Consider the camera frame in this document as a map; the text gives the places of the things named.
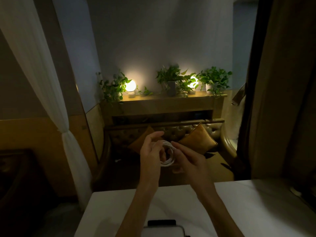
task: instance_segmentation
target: glowing lamp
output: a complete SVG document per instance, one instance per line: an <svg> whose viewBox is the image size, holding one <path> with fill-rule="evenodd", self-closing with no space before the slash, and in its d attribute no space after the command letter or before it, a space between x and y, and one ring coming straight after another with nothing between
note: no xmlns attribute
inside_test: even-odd
<svg viewBox="0 0 316 237"><path fill-rule="evenodd" d="M191 79L194 79L195 81L188 85L188 87L191 87L192 90L189 90L190 95L195 94L195 86L198 84L198 79L195 76L192 76Z"/></svg>
<svg viewBox="0 0 316 237"><path fill-rule="evenodd" d="M136 89L136 83L135 81L131 80L129 83L126 83L126 91L128 91L128 98L134 98L135 97L135 89Z"/></svg>

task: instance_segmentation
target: lamp base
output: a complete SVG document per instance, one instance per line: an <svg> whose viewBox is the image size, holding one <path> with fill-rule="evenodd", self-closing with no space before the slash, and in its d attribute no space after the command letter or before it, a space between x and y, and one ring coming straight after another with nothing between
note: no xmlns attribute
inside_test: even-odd
<svg viewBox="0 0 316 237"><path fill-rule="evenodd" d="M193 90L189 90L189 95L195 95L195 88L192 88Z"/></svg>
<svg viewBox="0 0 316 237"><path fill-rule="evenodd" d="M135 92L134 91L130 91L128 93L128 98L134 98L135 97Z"/></svg>

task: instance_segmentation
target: orange cushion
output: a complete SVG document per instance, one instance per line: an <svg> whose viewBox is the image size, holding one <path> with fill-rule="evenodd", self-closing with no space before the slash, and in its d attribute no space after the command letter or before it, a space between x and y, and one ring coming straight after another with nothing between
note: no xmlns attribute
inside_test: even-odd
<svg viewBox="0 0 316 237"><path fill-rule="evenodd" d="M201 123L190 134L183 137L179 143L202 155L218 145Z"/></svg>
<svg viewBox="0 0 316 237"><path fill-rule="evenodd" d="M138 139L136 139L133 143L131 143L128 146L128 148L140 154L140 149L142 148L144 144L144 140L146 136L154 132L155 132L154 129L149 125L146 131ZM163 138L159 137L159 138L153 139L153 141L158 141L158 140L163 140Z"/></svg>

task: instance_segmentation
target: cable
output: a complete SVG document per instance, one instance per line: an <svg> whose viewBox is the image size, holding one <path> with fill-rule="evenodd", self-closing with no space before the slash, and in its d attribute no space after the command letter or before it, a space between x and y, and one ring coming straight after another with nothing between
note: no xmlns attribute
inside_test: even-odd
<svg viewBox="0 0 316 237"><path fill-rule="evenodd" d="M175 158L173 157L173 151L176 148L173 147L170 142L165 141L165 140L162 141L162 146L168 148L171 151L171 153L170 153L170 158L168 160L166 160L165 162L160 161L160 166L168 167L168 166L172 165L175 161Z"/></svg>

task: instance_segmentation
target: potted plant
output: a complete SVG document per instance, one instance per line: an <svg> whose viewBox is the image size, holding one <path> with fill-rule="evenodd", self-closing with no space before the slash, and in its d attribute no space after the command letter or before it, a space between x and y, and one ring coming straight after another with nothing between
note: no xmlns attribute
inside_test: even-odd
<svg viewBox="0 0 316 237"><path fill-rule="evenodd" d="M179 69L179 65L170 65L169 68L163 68L160 71L157 71L157 82L162 85L163 89L166 90L168 96L175 96L176 94L183 93L187 96L187 92L192 90L191 87L188 87L190 83L193 82L191 80L191 76L195 73L190 75L185 75L187 72L184 71L181 73Z"/></svg>
<svg viewBox="0 0 316 237"><path fill-rule="evenodd" d="M103 97L106 102L115 102L123 100L123 92L126 91L126 84L129 83L129 80L123 72L113 75L113 81L109 84L109 80L100 81L100 86L103 91Z"/></svg>
<svg viewBox="0 0 316 237"><path fill-rule="evenodd" d="M231 71L226 72L224 69L216 69L212 66L211 69L206 69L197 74L197 78L202 84L205 84L206 92L212 93L214 96L220 96L222 91L229 88L227 85L229 77L233 73Z"/></svg>

